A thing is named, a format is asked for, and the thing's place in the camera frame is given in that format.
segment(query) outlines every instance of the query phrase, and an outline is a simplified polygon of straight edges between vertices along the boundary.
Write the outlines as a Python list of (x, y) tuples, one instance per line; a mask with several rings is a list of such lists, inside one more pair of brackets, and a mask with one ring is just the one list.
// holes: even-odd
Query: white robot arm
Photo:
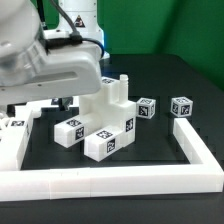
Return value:
[(46, 40), (29, 0), (1, 0), (0, 105), (97, 92), (102, 49), (84, 38)]

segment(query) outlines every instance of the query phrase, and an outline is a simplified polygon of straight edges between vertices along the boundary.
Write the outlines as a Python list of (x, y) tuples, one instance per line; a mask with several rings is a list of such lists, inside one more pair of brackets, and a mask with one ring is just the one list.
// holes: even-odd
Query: black surface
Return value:
[[(53, 126), (78, 110), (46, 109), (35, 120), (23, 170), (188, 163), (172, 136), (170, 101), (193, 100), (188, 118), (224, 168), (224, 94), (172, 55), (113, 55), (104, 76), (129, 75), (130, 99), (157, 100), (151, 120), (137, 118), (136, 141), (97, 163), (83, 143), (65, 150), (53, 141)], [(224, 194), (180, 194), (0, 203), (0, 223), (224, 223)]]

